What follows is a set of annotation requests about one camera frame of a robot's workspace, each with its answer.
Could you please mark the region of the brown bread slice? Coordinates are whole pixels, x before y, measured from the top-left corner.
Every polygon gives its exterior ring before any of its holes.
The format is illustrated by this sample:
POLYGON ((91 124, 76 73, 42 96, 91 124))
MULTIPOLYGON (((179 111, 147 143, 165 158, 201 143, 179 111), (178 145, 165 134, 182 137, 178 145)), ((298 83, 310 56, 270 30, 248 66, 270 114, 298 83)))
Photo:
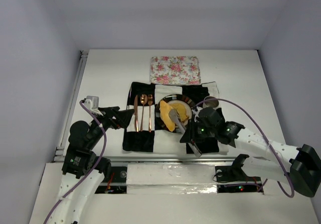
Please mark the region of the brown bread slice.
POLYGON ((169 105, 178 112, 180 120, 182 122, 185 122, 190 118, 189 110, 183 103, 170 102, 169 105))

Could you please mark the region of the metal tongs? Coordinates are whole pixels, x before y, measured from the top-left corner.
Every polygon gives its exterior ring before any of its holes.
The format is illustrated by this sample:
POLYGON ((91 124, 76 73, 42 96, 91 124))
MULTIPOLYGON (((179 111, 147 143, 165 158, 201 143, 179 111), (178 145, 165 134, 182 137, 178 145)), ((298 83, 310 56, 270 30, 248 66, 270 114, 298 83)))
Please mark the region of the metal tongs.
POLYGON ((191 132, 186 129, 185 125, 181 122, 178 112, 175 109, 170 110, 169 112, 170 119, 178 126, 183 136, 181 137, 181 143, 187 143, 195 156, 200 158, 202 156, 201 151, 191 139, 191 132))

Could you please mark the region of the yellow bread slice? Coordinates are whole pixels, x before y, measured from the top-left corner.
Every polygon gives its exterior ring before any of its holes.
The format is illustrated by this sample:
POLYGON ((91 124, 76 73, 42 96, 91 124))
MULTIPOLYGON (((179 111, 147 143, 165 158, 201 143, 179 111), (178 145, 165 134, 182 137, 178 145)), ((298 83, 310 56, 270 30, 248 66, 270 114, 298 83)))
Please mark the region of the yellow bread slice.
POLYGON ((164 100, 159 102, 160 118, 170 132, 175 130, 175 123, 171 120, 169 113, 173 108, 164 100))

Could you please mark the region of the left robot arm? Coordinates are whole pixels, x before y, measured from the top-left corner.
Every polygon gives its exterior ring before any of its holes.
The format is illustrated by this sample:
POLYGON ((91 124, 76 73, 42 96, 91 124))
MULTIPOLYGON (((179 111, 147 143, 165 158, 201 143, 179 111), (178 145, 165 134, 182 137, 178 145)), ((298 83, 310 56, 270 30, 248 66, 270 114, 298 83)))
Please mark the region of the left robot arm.
POLYGON ((119 107, 89 110, 80 105, 93 118, 91 123, 77 121, 70 128, 69 146, 62 166, 62 178, 56 203, 44 223, 80 223, 84 211, 100 183, 111 174, 111 162, 93 148, 103 140, 107 145, 108 129, 126 129, 134 114, 133 109, 119 107))

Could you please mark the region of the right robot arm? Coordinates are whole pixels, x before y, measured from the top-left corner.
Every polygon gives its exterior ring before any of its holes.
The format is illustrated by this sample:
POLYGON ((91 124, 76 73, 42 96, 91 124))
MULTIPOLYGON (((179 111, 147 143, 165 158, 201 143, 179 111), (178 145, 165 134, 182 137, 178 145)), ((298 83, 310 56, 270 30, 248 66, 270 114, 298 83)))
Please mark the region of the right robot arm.
POLYGON ((198 111, 187 125, 177 122, 187 143, 197 157, 197 144, 214 138, 219 143, 242 150, 232 165, 216 168, 214 180, 231 185, 234 182, 265 177, 286 183, 290 189, 306 197, 314 197, 320 186, 320 157, 315 149, 304 144, 289 146, 266 140, 242 124, 225 121, 220 110, 207 107, 198 111))

